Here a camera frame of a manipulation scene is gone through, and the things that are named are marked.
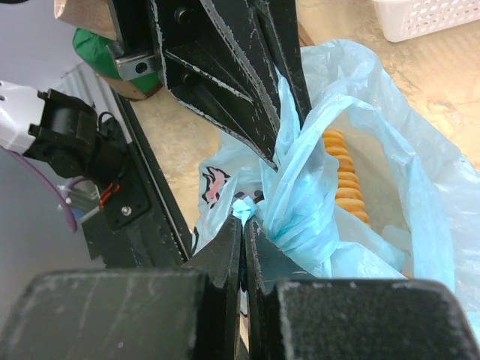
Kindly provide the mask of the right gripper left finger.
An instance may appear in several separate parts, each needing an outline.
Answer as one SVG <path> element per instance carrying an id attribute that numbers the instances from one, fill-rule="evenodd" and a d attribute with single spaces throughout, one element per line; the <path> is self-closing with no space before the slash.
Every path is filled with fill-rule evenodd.
<path id="1" fill-rule="evenodd" d="M 231 216 L 179 267 L 42 274 L 1 332 L 1 357 L 240 359 L 241 242 Z"/>

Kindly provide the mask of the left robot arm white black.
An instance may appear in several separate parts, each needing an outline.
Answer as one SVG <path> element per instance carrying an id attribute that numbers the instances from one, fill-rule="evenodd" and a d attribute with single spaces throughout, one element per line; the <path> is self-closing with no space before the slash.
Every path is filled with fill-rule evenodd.
<path id="1" fill-rule="evenodd" d="M 120 76 L 156 73 L 185 108 L 243 142 L 268 165 L 280 130 L 279 81 L 301 121 L 311 110 L 294 1 L 111 1 L 110 52 Z M 65 178 L 118 179 L 126 154 L 77 97 L 31 90 L 25 145 L 14 151 Z"/>

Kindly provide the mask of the white plastic basket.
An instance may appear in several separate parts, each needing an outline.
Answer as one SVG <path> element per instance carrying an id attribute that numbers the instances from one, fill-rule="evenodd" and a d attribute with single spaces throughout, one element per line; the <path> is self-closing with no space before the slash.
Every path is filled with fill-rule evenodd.
<path id="1" fill-rule="evenodd" d="M 387 41 L 398 43 L 479 20 L 476 0 L 373 2 Z"/>

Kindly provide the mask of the green plastic bag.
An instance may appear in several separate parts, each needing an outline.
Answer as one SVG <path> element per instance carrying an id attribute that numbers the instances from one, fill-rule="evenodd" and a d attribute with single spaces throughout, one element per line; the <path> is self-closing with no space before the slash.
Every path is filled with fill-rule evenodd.
<path id="1" fill-rule="evenodd" d="M 133 101 L 150 98 L 162 87 L 158 75 L 150 73 L 136 79 L 123 80 L 107 48 L 112 42 L 109 38 L 78 28 L 72 45 L 76 54 L 114 91 Z"/>

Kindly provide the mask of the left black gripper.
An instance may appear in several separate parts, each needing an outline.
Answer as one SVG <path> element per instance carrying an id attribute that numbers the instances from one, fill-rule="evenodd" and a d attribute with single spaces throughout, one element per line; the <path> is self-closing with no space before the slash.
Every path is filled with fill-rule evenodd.
<path id="1" fill-rule="evenodd" d="M 123 80 L 154 73 L 156 57 L 163 85 L 184 108 L 275 166 L 278 77 L 251 4 L 150 1 L 147 5 L 134 0 L 107 4 L 115 30 L 108 49 Z"/>

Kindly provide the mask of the light blue plastic bag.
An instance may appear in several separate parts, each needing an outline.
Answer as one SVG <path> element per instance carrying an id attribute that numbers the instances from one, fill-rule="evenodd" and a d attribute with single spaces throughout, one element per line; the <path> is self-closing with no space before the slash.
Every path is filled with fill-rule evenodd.
<path id="1" fill-rule="evenodd" d="M 274 167 L 222 133 L 199 166 L 198 252 L 228 215 L 252 217 L 318 278 L 417 278 L 445 284 L 479 323 L 479 173 L 419 115 L 374 52 L 350 40 L 301 51 L 312 109 L 299 121 L 280 81 Z M 338 161 L 323 133 L 343 134 L 370 226 L 335 203 Z"/>

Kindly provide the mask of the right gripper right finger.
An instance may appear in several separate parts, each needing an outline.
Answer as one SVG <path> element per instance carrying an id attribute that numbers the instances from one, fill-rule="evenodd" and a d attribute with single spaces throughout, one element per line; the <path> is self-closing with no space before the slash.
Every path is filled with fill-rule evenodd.
<path id="1" fill-rule="evenodd" d="M 477 359 L 458 300 L 429 280 L 317 279 L 244 229 L 252 359 Z"/>

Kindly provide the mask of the black base frame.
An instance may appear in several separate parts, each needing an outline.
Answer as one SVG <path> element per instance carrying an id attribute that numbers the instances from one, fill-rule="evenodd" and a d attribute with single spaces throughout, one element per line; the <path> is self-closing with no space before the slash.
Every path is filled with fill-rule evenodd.
<path id="1" fill-rule="evenodd" d="M 191 258 L 191 232 L 134 109 L 114 98 L 129 162 L 118 192 L 82 222 L 89 255 L 107 268 L 180 266 Z"/>

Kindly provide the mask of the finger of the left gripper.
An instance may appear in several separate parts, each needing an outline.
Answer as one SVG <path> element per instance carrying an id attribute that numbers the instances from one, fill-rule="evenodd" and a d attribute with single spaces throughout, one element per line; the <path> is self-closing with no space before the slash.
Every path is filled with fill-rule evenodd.
<path id="1" fill-rule="evenodd" d="M 289 83 L 299 121 L 303 124 L 311 111 L 294 0 L 254 2 L 268 51 L 277 69 Z"/>

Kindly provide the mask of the brown paper grocery bag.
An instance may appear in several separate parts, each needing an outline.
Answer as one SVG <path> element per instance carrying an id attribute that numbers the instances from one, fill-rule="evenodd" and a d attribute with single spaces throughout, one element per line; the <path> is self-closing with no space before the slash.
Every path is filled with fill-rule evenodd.
<path id="1" fill-rule="evenodd" d="M 110 40 L 116 39 L 116 30 L 108 1 L 55 0 L 54 16 L 57 20 L 101 37 Z"/>

